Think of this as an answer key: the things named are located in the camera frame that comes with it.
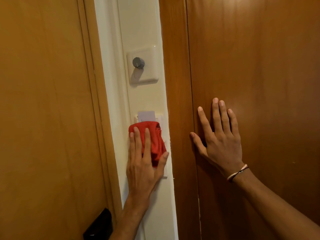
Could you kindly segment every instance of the red cloth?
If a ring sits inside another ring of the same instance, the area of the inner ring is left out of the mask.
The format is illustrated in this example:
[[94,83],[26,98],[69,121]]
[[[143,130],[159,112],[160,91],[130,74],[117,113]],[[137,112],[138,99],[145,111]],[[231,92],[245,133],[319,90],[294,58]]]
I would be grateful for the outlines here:
[[129,126],[129,134],[131,132],[134,132],[134,127],[137,127],[140,131],[141,141],[142,141],[142,155],[144,152],[144,134],[146,128],[150,131],[150,137],[151,137],[151,161],[152,166],[157,167],[159,159],[163,153],[165,153],[166,147],[165,143],[162,140],[161,137],[161,128],[158,122],[156,121],[144,121],[140,123],[136,123]]

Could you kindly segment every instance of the wooden door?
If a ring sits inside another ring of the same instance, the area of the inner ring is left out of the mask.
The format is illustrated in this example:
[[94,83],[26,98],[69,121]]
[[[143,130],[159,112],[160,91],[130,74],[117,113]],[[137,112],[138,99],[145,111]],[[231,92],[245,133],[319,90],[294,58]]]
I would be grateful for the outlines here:
[[0,239],[82,239],[107,197],[78,1],[0,0],[0,30]]
[[[236,113],[243,161],[320,224],[320,0],[186,0],[195,132],[214,97]],[[237,188],[196,157],[202,239],[274,239]]]

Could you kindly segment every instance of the left hand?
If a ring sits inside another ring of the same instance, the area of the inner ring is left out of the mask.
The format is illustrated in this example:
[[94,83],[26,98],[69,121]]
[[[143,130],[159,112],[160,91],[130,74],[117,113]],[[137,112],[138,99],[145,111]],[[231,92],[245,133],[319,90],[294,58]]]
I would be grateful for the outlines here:
[[145,131],[145,146],[142,157],[142,142],[140,132],[134,127],[134,133],[130,133],[129,159],[127,165],[127,177],[129,184],[129,195],[126,205],[133,210],[143,213],[149,207],[150,194],[158,185],[164,175],[164,168],[169,156],[165,152],[159,160],[158,167],[154,169],[151,163],[151,138],[150,131]]

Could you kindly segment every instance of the white wall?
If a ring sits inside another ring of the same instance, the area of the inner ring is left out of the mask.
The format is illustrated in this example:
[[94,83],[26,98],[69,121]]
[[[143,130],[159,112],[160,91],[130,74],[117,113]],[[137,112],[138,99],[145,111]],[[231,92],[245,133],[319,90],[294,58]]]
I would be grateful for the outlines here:
[[[95,0],[101,55],[105,74],[112,137],[122,204],[127,194],[126,162],[128,126],[138,111],[154,110],[164,115],[162,126],[169,137],[161,25],[158,0]],[[159,80],[154,84],[131,86],[126,53],[150,45],[158,48]],[[166,140],[170,151],[170,140]],[[162,179],[143,219],[138,239],[178,239],[171,157],[168,177]]]

